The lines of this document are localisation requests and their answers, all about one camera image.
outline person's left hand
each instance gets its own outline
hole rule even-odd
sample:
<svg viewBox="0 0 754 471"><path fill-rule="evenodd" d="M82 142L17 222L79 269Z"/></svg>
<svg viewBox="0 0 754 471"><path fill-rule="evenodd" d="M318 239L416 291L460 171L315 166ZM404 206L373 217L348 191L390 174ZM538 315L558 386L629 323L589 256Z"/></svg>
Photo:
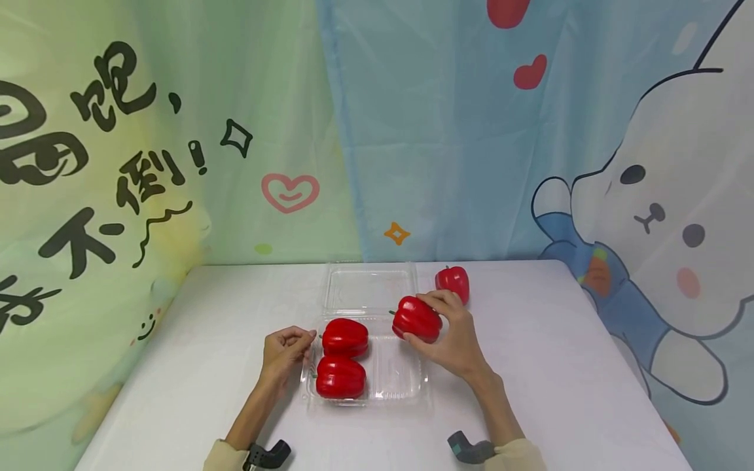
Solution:
<svg viewBox="0 0 754 471"><path fill-rule="evenodd" d="M279 399L288 387L291 370L310 355L309 346L317 336L316 330L305 331L291 326L265 337L264 359L259 383L269 387Z"/></svg>

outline pink heart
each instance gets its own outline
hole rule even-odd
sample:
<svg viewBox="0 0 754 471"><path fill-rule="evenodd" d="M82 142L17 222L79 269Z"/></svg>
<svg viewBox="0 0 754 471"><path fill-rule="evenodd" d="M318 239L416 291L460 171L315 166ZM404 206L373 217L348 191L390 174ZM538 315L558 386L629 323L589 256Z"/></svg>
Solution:
<svg viewBox="0 0 754 471"><path fill-rule="evenodd" d="M303 198L304 195L300 191L291 195L280 193L277 198L275 198L270 192L270 183L275 180L282 182L283 185L285 185L286 191L288 191L289 193L296 190L296 187L298 187L302 183L306 182L311 185L311 193L309 193L309 196L307 196L306 198ZM267 201L269 201L272 207L274 207L276 210L280 211L283 214L290 214L306 208L307 206L312 204L314 200L317 199L317 196L319 196L320 194L320 183L311 175L300 175L291 180L282 173L269 173L268 175L265 175L264 178L262 178L262 194L265 195ZM298 201L298 203L292 206L283 206L283 204L278 201L278 199L286 203L292 203L293 201Z"/></svg>
<svg viewBox="0 0 754 471"><path fill-rule="evenodd" d="M529 0L487 0L487 16L498 28L515 28L523 20Z"/></svg>
<svg viewBox="0 0 754 471"><path fill-rule="evenodd" d="M532 90L539 87L547 69L547 56L539 54L530 66L520 66L513 74L513 82L521 90Z"/></svg>

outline sleeve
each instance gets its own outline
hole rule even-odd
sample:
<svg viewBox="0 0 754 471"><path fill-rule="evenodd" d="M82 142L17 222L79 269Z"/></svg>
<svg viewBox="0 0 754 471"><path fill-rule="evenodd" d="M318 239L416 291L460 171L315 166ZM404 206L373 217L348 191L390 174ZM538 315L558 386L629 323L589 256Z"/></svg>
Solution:
<svg viewBox="0 0 754 471"><path fill-rule="evenodd" d="M527 439L514 440L495 448L495 456L484 463L485 471L547 471L542 453Z"/></svg>
<svg viewBox="0 0 754 471"><path fill-rule="evenodd" d="M231 447L225 440L217 440L204 461L204 471L243 471L248 454L248 451Z"/></svg>

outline pink cheek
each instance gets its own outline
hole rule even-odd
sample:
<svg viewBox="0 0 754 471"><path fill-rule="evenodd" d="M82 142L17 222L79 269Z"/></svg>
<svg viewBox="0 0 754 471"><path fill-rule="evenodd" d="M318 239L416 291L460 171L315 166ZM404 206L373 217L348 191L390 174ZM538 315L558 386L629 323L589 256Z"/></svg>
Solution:
<svg viewBox="0 0 754 471"><path fill-rule="evenodd" d="M676 275L678 288L683 295L689 299L696 299L701 294L702 286L699 283L699 277L690 268L681 268Z"/></svg>

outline bunny eye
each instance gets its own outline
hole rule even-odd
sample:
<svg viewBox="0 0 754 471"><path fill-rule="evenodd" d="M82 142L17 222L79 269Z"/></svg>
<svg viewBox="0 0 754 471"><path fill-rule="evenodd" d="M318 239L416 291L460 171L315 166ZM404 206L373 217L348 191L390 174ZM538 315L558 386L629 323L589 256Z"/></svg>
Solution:
<svg viewBox="0 0 754 471"><path fill-rule="evenodd" d="M704 227L699 224L689 224L683 228L683 242L692 249L704 242L704 235Z"/></svg>
<svg viewBox="0 0 754 471"><path fill-rule="evenodd" d="M644 179L647 171L641 165L632 165L623 171L621 174L621 183L624 185L633 185L639 183Z"/></svg>

